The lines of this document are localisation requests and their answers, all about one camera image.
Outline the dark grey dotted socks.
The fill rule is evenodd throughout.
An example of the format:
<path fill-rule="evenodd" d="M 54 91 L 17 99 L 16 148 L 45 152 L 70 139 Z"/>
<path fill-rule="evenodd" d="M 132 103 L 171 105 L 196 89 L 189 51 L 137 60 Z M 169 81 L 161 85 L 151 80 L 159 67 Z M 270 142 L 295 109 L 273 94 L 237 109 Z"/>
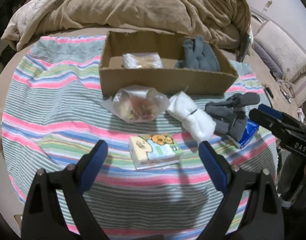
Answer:
<path fill-rule="evenodd" d="M 257 105 L 259 102 L 257 93 L 236 93 L 225 101 L 207 103 L 205 112 L 216 123 L 216 134 L 228 135 L 235 141 L 240 141 L 248 120 L 246 106 Z"/>

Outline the grey knit socks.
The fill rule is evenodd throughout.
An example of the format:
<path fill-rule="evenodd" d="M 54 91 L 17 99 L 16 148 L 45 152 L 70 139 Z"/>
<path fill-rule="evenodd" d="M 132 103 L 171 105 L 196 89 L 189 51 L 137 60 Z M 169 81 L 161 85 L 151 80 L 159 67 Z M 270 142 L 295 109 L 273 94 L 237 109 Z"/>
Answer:
<path fill-rule="evenodd" d="M 214 50 L 201 35 L 194 39 L 187 38 L 182 43 L 184 49 L 184 60 L 179 60 L 175 68 L 204 70 L 208 72 L 220 72 L 221 67 Z"/>

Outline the cartoon tissue pack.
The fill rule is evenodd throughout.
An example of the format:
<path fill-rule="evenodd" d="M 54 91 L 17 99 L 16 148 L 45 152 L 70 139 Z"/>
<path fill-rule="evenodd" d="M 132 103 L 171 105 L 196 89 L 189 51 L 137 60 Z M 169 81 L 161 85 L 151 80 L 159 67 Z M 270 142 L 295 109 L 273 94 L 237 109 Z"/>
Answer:
<path fill-rule="evenodd" d="M 183 154 L 183 150 L 169 134 L 131 136 L 129 152 L 137 170 L 179 163 Z"/>

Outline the bag of cotton swabs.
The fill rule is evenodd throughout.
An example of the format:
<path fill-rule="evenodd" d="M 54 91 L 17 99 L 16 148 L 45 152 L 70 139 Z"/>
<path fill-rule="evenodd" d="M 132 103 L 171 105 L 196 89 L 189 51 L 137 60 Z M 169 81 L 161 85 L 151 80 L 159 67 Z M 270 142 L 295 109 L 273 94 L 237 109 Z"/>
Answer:
<path fill-rule="evenodd" d="M 161 69 L 163 63 L 158 53 L 126 53 L 122 55 L 126 69 Z"/>

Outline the black small charger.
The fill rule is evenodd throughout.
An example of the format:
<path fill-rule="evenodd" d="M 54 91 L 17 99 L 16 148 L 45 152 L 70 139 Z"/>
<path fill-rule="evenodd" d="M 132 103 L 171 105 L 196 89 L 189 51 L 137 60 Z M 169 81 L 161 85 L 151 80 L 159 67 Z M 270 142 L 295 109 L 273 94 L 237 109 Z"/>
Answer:
<path fill-rule="evenodd" d="M 266 94 L 269 95 L 270 98 L 274 98 L 274 94 L 272 93 L 271 89 L 268 86 L 264 86 L 264 91 Z"/>

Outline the blue tissue pack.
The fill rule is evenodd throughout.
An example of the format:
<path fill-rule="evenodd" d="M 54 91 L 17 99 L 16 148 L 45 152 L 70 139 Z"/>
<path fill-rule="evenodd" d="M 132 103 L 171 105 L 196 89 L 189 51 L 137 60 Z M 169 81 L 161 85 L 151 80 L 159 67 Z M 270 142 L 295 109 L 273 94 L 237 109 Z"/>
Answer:
<path fill-rule="evenodd" d="M 259 125 L 253 122 L 252 120 L 248 119 L 244 133 L 239 141 L 236 141 L 234 138 L 232 138 L 229 135 L 227 137 L 229 138 L 230 141 L 233 142 L 233 144 L 238 149 L 242 149 L 242 148 L 245 148 L 245 146 L 247 146 L 248 143 L 253 139 L 258 129 L 259 129 Z"/>

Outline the grey pillow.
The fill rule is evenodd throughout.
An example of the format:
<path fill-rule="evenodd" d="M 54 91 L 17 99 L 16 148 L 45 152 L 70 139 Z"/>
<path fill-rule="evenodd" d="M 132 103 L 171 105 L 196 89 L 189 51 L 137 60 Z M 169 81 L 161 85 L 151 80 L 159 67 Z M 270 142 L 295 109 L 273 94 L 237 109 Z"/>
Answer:
<path fill-rule="evenodd" d="M 272 57 L 256 41 L 253 43 L 254 51 L 259 55 L 265 65 L 279 78 L 283 77 L 280 67 L 275 63 Z"/>

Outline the white embroidered pillow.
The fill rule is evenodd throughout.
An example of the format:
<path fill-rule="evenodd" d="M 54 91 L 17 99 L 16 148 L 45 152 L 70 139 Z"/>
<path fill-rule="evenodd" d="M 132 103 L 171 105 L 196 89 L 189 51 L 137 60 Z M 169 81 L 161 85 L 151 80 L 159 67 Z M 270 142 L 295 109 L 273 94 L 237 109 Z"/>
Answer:
<path fill-rule="evenodd" d="M 276 64 L 280 79 L 293 82 L 306 73 L 305 52 L 274 22 L 265 22 L 260 27 L 254 45 Z"/>

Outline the white rolled socks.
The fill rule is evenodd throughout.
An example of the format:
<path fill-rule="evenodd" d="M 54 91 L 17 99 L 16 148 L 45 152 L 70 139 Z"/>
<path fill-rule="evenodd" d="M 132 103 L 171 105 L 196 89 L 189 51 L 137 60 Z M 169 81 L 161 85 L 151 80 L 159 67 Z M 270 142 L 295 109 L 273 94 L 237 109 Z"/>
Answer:
<path fill-rule="evenodd" d="M 170 98 L 167 112 L 182 124 L 198 144 L 210 140 L 215 132 L 216 122 L 183 91 Z"/>

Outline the metal bed headboard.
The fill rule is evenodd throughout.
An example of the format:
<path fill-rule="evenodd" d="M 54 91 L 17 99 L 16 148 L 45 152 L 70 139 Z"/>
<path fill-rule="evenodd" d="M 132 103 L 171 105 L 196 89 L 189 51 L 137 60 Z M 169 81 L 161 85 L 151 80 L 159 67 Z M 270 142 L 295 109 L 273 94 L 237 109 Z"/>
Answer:
<path fill-rule="evenodd" d="M 274 24 L 276 24 L 278 27 L 280 27 L 303 50 L 303 52 L 306 54 L 305 48 L 303 46 L 301 46 L 301 44 L 296 40 L 296 38 L 294 38 L 290 33 L 288 33 L 287 30 L 285 30 L 282 26 L 280 26 L 274 20 L 272 20 L 271 18 L 269 18 L 267 15 L 263 14 L 262 12 L 256 10 L 255 8 L 250 7 L 250 10 L 251 10 L 252 14 L 255 14 L 260 19 L 274 22 Z"/>

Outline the beige fleece blanket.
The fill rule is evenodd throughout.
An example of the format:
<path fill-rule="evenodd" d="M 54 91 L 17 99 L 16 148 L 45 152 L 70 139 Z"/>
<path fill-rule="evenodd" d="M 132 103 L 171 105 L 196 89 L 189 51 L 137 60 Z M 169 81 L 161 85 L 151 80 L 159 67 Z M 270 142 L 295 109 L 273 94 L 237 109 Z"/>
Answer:
<path fill-rule="evenodd" d="M 250 23 L 246 0 L 31 0 L 14 13 L 1 38 L 19 51 L 44 33 L 109 25 L 202 35 L 236 49 Z"/>

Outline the clear bag of small items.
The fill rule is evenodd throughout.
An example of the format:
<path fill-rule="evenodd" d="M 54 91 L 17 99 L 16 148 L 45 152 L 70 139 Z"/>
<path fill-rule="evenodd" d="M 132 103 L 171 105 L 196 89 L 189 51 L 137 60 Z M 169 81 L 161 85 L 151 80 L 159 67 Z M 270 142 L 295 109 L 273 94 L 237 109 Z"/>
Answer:
<path fill-rule="evenodd" d="M 131 85 L 102 102 L 113 115 L 128 123 L 149 122 L 167 110 L 170 100 L 154 88 Z"/>

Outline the brown cardboard box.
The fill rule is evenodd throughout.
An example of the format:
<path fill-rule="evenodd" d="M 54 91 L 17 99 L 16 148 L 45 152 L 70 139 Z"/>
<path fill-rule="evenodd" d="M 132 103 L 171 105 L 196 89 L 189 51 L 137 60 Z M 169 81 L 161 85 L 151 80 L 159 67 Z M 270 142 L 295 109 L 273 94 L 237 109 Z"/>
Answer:
<path fill-rule="evenodd" d="M 184 90 L 189 95 L 223 95 L 237 80 L 238 74 L 224 54 L 212 49 L 220 64 L 219 72 L 175 68 L 184 59 L 182 46 L 185 36 L 154 31 L 117 32 L 106 36 L 99 65 L 100 85 L 104 96 L 114 96 L 130 85 L 152 87 L 172 95 Z M 122 56 L 126 53 L 158 53 L 161 69 L 126 69 Z"/>

